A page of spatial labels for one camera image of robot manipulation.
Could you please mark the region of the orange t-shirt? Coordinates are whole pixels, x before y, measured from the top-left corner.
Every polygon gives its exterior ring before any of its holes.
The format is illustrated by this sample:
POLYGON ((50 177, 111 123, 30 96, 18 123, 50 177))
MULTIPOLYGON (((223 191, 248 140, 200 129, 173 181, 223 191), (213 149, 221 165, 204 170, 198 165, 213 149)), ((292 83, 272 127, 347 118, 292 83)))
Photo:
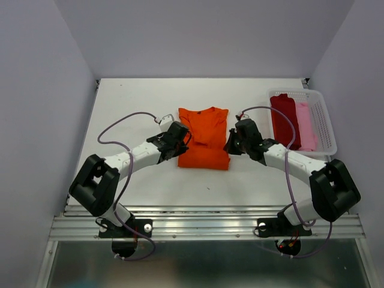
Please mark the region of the orange t-shirt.
POLYGON ((179 119, 191 133, 186 153, 178 157, 178 167, 189 169, 229 169, 230 157, 224 150, 229 111, 217 107, 192 111, 179 108, 179 119))

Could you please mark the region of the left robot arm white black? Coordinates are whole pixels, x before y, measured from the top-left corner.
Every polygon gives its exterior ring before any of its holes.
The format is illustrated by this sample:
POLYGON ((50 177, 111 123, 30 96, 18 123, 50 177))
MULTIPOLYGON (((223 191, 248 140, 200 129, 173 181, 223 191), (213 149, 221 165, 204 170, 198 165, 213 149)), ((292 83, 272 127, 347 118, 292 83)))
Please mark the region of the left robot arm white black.
POLYGON ((90 155, 70 185, 70 196, 92 216, 113 224, 119 236, 128 236, 133 231, 133 214, 116 197, 119 182, 128 182, 134 172, 185 153, 188 147, 184 140, 188 133, 187 126, 173 121, 166 131, 132 150, 105 158, 90 155))

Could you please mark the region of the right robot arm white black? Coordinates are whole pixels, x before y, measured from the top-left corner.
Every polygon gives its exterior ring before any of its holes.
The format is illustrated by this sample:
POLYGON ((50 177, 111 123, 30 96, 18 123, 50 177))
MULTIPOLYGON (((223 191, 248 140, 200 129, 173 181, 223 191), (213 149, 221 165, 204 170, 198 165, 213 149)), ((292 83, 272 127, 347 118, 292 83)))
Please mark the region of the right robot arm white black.
POLYGON ((236 123, 229 132, 224 150, 231 155, 247 154, 264 166, 285 172, 287 180, 293 176, 309 186, 309 199, 293 200, 277 217, 276 227, 283 234, 290 234, 298 225, 318 219, 333 223, 361 200, 342 161, 316 160, 291 151, 274 139, 264 139, 251 119, 236 123))

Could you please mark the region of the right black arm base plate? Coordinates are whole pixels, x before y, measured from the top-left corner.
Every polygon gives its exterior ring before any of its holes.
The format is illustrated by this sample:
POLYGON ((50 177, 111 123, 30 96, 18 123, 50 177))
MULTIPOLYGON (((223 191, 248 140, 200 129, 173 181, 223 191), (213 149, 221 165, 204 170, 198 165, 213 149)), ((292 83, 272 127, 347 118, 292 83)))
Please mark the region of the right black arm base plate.
POLYGON ((253 234, 260 238, 311 236, 312 231, 305 230, 301 225, 293 226, 282 218, 259 218, 253 234))

